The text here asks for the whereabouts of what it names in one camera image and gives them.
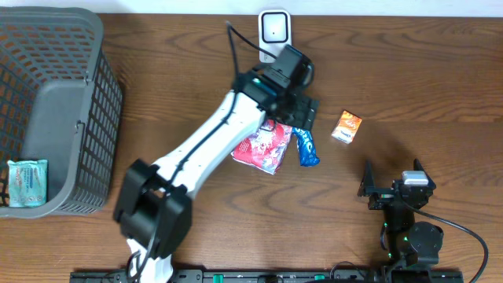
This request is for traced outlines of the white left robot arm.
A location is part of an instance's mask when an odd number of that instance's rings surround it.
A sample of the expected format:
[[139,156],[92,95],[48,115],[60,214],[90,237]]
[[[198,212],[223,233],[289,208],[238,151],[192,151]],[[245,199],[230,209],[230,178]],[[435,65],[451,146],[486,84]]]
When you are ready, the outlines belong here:
[[153,164],[127,169],[113,218],[128,240],[129,282],[167,282],[171,256],[192,225],[193,201],[214,169],[268,119],[310,130],[318,101],[304,95],[314,64],[287,45],[272,63],[236,72],[214,114],[179,147]]

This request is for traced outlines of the teal wet wipes pack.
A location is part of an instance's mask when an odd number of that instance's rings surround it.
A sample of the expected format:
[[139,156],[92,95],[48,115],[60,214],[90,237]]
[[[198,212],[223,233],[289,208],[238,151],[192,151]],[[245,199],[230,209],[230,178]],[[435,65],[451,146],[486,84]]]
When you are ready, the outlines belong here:
[[7,162],[9,167],[9,206],[35,208],[47,201],[47,160]]

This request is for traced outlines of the red purple snack bag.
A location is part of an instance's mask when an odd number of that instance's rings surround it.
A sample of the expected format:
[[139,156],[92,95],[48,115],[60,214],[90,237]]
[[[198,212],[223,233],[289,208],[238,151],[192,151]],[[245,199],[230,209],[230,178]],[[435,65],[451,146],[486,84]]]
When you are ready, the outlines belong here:
[[274,175],[281,166],[291,136],[292,127],[269,119],[240,142],[231,156],[237,162]]

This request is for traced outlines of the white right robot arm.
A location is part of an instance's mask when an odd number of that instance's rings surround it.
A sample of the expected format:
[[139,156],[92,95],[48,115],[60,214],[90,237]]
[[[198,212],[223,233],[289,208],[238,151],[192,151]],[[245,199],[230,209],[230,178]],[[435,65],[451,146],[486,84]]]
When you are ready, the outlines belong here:
[[444,233],[430,222],[416,221],[415,213],[435,188],[419,160],[389,187],[377,186],[371,163],[365,163],[358,195],[369,198],[368,209],[384,213],[380,242],[388,251],[389,264],[380,268],[382,282],[433,281],[431,268],[439,263]]

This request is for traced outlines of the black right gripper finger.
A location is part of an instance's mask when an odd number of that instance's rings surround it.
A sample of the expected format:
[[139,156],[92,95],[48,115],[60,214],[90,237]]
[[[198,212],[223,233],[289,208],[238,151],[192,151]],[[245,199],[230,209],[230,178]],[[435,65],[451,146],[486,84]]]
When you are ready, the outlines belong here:
[[422,166],[421,162],[417,158],[413,161],[413,169],[415,171],[422,171],[425,174],[429,185],[435,184],[434,181],[431,179],[431,177],[426,172],[426,170],[424,169],[424,167]]
[[375,189],[376,186],[373,177],[372,164],[367,160],[365,162],[364,174],[358,188],[357,195],[359,197],[370,197],[373,193],[375,193]]

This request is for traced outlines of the blue Oreo cookie pack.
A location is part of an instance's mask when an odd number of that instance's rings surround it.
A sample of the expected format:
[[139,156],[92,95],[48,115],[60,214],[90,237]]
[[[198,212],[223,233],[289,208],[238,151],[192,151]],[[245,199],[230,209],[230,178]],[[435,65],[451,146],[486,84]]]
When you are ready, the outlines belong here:
[[314,167],[320,163],[314,146],[314,139],[308,130],[294,127],[292,133],[297,138],[299,163],[302,167]]

